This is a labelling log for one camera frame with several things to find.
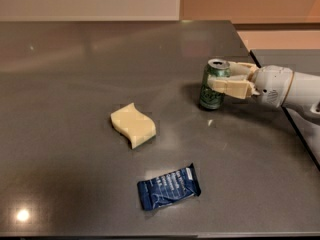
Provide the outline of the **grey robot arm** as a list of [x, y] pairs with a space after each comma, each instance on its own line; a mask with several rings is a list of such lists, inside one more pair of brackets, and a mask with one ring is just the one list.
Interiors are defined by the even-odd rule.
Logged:
[[206, 79], [208, 87], [237, 99], [252, 97], [257, 103], [285, 107], [304, 119], [320, 124], [320, 77], [290, 68], [210, 59], [213, 69]]

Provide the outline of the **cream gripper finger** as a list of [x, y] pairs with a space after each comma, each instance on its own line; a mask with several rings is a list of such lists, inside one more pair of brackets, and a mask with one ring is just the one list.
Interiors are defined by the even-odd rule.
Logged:
[[258, 94], [255, 84], [248, 80], [212, 76], [208, 78], [207, 84], [213, 91], [238, 99], [246, 99]]
[[251, 81], [259, 68], [253, 63], [247, 62], [229, 62], [230, 78], [232, 80], [248, 80]]

